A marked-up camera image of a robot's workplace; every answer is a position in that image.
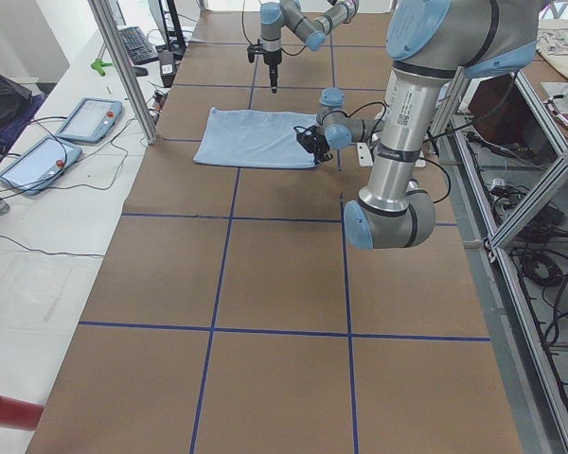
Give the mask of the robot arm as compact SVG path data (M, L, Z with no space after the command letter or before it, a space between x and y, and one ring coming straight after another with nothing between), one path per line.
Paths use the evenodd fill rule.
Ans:
M526 67L536 52L540 1L402 1L389 24L386 50L393 61L382 120L349 118L343 94L322 94L313 126L296 128L297 141L316 161L330 149L368 142L369 181L346 204L348 243L358 249L409 248L435 227L435 207L412 173L442 86L458 68L469 79Z
M340 24L349 24L359 11L359 2L352 0L329 1L331 7L310 19L302 10L299 1L268 1L259 9L260 33L255 43L247 46L250 63L261 56L268 66L270 89L275 94L278 88L278 66L284 53L281 30L286 27L305 48L317 51L327 36Z

